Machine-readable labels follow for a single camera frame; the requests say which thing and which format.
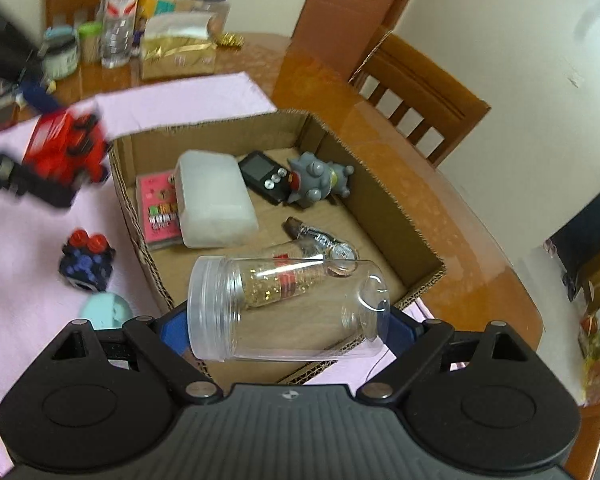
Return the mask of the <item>red toy car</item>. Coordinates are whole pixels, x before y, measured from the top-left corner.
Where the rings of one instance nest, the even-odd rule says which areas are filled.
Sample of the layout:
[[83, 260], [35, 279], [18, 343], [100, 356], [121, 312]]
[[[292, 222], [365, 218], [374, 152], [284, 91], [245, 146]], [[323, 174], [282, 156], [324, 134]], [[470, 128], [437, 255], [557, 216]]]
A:
[[22, 163], [43, 179], [79, 188], [108, 179], [110, 148], [99, 114], [64, 108], [38, 118]]

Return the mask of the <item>white translucent plastic box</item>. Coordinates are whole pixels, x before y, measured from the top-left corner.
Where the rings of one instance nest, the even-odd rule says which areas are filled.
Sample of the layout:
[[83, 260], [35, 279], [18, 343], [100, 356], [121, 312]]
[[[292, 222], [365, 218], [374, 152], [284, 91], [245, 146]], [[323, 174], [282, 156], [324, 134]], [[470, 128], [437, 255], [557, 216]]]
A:
[[189, 150], [174, 170], [178, 222], [188, 248], [244, 244], [259, 222], [235, 157]]

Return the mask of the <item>clear water bottle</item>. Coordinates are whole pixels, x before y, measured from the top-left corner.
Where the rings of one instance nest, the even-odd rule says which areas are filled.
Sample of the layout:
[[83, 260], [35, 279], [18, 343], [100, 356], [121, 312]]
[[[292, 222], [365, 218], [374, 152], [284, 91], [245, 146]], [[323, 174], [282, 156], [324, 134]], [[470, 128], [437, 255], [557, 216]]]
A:
[[105, 68], [125, 65], [131, 58], [138, 0], [104, 0], [100, 62]]

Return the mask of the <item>black electronic device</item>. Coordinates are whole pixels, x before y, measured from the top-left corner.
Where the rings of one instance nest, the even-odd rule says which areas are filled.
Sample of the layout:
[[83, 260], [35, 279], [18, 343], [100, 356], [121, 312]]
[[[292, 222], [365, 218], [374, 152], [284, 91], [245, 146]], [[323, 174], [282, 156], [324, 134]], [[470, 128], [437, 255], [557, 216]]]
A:
[[269, 158], [267, 154], [253, 151], [238, 162], [245, 184], [270, 204], [286, 203], [290, 194], [287, 168]]

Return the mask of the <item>black blue toy cube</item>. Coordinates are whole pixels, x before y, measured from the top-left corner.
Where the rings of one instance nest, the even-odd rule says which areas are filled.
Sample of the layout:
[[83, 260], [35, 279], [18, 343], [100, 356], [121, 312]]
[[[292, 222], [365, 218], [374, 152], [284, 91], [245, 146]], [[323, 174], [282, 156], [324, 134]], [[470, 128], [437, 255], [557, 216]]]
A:
[[58, 272], [75, 288], [106, 292], [116, 255], [105, 235], [90, 235], [84, 229], [76, 229], [62, 246]]

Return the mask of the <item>light blue round case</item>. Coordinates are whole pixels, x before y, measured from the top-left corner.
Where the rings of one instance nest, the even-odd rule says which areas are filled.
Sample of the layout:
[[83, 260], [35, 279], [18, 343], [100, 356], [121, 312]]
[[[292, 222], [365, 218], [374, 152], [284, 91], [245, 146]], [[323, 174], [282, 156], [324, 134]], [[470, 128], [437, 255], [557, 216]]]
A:
[[94, 294], [79, 312], [79, 318], [89, 320], [96, 330], [120, 328], [133, 316], [129, 303], [113, 292]]

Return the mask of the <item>pink card box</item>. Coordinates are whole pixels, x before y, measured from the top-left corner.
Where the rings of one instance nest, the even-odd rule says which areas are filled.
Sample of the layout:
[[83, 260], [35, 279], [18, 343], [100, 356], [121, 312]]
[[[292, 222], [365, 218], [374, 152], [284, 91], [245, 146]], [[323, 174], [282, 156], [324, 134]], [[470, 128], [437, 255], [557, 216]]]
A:
[[147, 246], [159, 249], [182, 242], [174, 172], [166, 170], [136, 178], [137, 214]]

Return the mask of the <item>wooden chair left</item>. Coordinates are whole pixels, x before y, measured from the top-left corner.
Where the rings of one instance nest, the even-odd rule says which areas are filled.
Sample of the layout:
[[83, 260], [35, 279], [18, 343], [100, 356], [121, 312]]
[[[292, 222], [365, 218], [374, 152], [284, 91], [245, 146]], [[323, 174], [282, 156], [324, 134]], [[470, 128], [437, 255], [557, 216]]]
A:
[[426, 156], [435, 167], [451, 155], [491, 110], [486, 101], [384, 26], [374, 32], [370, 50], [352, 73], [349, 84], [360, 90], [370, 77], [377, 81], [367, 98], [370, 105], [378, 105], [387, 92], [400, 100], [388, 117], [391, 125], [399, 125], [411, 110], [422, 118], [407, 133], [408, 142], [416, 145], [431, 130], [440, 134], [441, 142]]

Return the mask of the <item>gold tissue pack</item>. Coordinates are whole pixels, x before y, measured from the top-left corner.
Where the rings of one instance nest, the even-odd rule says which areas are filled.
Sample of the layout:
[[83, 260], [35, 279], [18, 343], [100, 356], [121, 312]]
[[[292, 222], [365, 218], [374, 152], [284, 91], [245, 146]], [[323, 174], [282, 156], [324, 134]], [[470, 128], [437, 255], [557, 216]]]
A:
[[150, 18], [140, 40], [140, 78], [155, 80], [215, 72], [215, 14], [171, 12]]

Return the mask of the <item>clear plastic jar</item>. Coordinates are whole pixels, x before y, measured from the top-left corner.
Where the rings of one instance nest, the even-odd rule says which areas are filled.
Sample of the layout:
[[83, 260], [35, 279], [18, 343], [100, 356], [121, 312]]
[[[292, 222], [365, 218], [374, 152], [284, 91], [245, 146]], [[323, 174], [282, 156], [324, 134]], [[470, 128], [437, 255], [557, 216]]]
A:
[[242, 292], [246, 257], [202, 256], [190, 274], [187, 326], [197, 359], [333, 361], [373, 356], [384, 345], [389, 287], [375, 263], [358, 260], [349, 276], [332, 275], [303, 295], [250, 308]]

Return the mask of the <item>grey toy figure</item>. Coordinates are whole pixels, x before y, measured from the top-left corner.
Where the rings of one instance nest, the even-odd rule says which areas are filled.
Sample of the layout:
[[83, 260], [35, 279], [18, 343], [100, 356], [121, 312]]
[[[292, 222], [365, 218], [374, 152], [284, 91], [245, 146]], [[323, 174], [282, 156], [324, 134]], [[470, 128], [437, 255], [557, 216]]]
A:
[[287, 204], [306, 209], [332, 195], [342, 198], [350, 196], [348, 180], [354, 174], [353, 166], [323, 162], [311, 152], [288, 159], [288, 165]]

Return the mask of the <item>gold hair clip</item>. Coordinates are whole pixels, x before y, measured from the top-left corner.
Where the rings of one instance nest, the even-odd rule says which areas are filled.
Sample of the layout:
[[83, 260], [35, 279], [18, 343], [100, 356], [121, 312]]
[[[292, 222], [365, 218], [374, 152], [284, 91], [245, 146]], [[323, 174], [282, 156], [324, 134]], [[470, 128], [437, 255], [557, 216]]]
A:
[[216, 38], [216, 44], [225, 49], [241, 49], [244, 45], [245, 37], [234, 32], [223, 32]]

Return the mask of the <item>wristwatch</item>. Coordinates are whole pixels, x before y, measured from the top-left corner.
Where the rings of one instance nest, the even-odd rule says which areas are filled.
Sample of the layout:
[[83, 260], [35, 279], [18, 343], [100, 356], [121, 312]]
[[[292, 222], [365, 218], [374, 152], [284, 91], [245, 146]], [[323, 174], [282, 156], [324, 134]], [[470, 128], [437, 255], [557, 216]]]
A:
[[285, 220], [283, 229], [301, 247], [303, 258], [327, 260], [330, 274], [349, 276], [358, 267], [358, 251], [346, 240], [294, 217]]

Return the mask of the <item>green cap toothpick holder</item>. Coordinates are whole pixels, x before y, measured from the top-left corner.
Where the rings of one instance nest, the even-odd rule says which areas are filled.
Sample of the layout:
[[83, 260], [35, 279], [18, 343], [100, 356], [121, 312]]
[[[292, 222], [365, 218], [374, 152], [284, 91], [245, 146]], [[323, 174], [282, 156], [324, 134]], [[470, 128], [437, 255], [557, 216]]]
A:
[[85, 22], [76, 31], [80, 40], [82, 62], [85, 64], [96, 63], [100, 59], [102, 23], [98, 21]]

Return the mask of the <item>large clear lidded jar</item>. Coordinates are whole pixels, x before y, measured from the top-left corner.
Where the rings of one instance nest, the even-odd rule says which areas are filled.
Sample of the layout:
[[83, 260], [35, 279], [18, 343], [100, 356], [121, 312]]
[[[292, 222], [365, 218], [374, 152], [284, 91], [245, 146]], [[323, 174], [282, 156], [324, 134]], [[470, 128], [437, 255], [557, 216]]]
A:
[[212, 14], [211, 31], [215, 37], [225, 32], [225, 24], [230, 13], [230, 0], [174, 0], [178, 12]]

